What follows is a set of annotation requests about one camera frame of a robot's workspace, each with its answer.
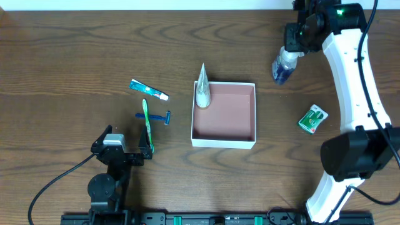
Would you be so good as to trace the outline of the white cream tube gold cap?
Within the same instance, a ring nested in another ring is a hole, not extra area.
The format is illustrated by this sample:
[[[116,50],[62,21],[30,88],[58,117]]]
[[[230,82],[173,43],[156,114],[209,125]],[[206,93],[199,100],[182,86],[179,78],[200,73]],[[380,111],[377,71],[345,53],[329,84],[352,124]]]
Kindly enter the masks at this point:
[[[196,100],[196,105],[199,108],[207,108],[211,103],[211,92],[204,64],[202,64],[201,71],[199,73],[199,78],[197,80],[195,100]]]

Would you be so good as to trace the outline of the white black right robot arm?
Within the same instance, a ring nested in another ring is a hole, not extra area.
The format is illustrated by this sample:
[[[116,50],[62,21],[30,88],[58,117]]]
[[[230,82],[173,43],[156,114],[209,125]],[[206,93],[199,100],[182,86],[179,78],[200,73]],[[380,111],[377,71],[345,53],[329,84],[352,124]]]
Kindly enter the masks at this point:
[[[331,67],[341,133],[321,146],[324,174],[297,224],[372,224],[369,213],[342,213],[353,192],[392,159],[399,159],[399,129],[379,98],[368,53],[373,21],[358,3],[295,0],[297,21],[286,25],[284,50],[322,51]]]

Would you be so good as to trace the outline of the clear bottle blue liquid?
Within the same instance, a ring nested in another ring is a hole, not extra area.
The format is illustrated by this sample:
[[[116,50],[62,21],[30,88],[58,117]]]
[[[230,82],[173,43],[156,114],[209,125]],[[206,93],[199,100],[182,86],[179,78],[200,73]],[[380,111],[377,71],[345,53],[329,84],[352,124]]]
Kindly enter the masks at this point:
[[[283,46],[272,64],[272,78],[278,85],[283,85],[294,72],[298,58],[303,57],[302,52],[288,52]]]

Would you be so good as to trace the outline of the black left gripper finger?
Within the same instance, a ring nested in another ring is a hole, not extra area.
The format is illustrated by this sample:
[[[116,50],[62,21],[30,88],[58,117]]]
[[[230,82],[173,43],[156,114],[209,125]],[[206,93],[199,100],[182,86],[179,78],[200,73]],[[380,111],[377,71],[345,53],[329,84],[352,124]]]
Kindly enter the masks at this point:
[[[92,147],[98,147],[100,145],[103,145],[103,141],[106,135],[112,133],[112,129],[113,127],[111,125],[108,125],[106,129],[103,131],[103,133],[93,142]]]
[[[153,158],[153,149],[150,144],[150,140],[148,137],[147,128],[144,127],[141,133],[141,137],[138,145],[140,152],[144,159],[152,159]]]

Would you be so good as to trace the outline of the green white soap packet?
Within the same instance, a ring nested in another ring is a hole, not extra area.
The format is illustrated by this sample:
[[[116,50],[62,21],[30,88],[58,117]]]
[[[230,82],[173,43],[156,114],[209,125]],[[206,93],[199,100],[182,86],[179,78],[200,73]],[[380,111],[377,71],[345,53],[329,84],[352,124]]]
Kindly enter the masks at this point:
[[[297,125],[309,134],[314,134],[318,126],[327,119],[329,114],[313,104],[310,110],[297,122]]]

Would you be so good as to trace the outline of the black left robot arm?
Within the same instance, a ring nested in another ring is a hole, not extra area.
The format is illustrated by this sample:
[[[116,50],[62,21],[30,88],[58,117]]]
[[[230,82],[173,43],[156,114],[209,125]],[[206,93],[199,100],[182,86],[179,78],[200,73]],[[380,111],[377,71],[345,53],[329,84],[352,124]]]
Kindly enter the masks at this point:
[[[91,198],[89,225],[98,224],[140,224],[138,213],[125,207],[126,194],[131,178],[131,168],[143,166],[144,161],[153,157],[148,131],[142,130],[137,153],[126,153],[123,134],[112,132],[108,125],[93,142],[91,152],[96,159],[107,166],[107,172],[95,175],[87,186]]]

